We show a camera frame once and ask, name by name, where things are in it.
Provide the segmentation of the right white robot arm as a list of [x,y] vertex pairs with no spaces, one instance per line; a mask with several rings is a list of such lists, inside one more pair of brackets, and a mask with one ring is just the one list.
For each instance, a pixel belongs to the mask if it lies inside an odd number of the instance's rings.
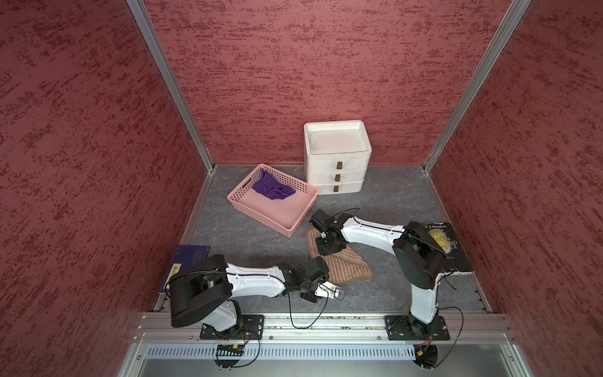
[[410,221],[406,226],[389,226],[357,218],[350,213],[328,215],[317,210],[309,223],[318,230],[319,254],[343,251],[350,243],[361,243],[394,255],[411,284],[411,308],[404,316],[416,339],[427,337],[438,315],[437,286],[444,273],[446,252],[428,229]]

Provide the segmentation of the purple dishcloth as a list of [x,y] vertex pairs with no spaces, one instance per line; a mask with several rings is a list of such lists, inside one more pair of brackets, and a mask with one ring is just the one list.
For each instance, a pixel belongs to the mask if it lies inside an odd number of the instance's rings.
[[279,182],[272,174],[261,170],[260,179],[252,186],[256,193],[271,199],[287,199],[296,193],[296,190],[289,185]]

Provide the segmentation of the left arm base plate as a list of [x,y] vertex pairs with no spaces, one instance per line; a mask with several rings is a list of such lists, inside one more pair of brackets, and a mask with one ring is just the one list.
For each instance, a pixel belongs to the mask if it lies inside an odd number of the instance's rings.
[[200,340],[261,340],[264,331],[265,316],[243,314],[242,318],[228,330],[217,331],[210,325],[202,325]]

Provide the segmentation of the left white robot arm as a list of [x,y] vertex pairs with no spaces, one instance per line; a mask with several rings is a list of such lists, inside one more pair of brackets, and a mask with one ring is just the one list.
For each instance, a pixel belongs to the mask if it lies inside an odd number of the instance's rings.
[[321,257],[292,267],[269,268],[232,265],[222,254],[201,260],[188,271],[169,277],[164,288],[170,298],[171,326],[185,328],[202,323],[223,339],[236,336],[244,321],[237,298],[262,296],[289,298],[298,292],[311,302],[319,298],[341,299],[342,290],[329,282],[329,268]]

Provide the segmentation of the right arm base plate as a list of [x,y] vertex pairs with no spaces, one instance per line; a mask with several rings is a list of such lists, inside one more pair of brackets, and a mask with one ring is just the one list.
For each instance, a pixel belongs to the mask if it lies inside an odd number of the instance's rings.
[[425,324],[412,315],[385,316],[385,326],[390,341],[424,342],[449,341],[451,339],[448,327],[442,316],[436,316],[430,323]]

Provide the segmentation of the striped beige dishcloth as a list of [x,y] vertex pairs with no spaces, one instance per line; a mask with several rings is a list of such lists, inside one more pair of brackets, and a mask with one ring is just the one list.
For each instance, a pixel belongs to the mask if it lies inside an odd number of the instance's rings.
[[329,268],[329,281],[342,286],[360,279],[370,280],[374,276],[372,268],[350,246],[339,253],[322,256]]

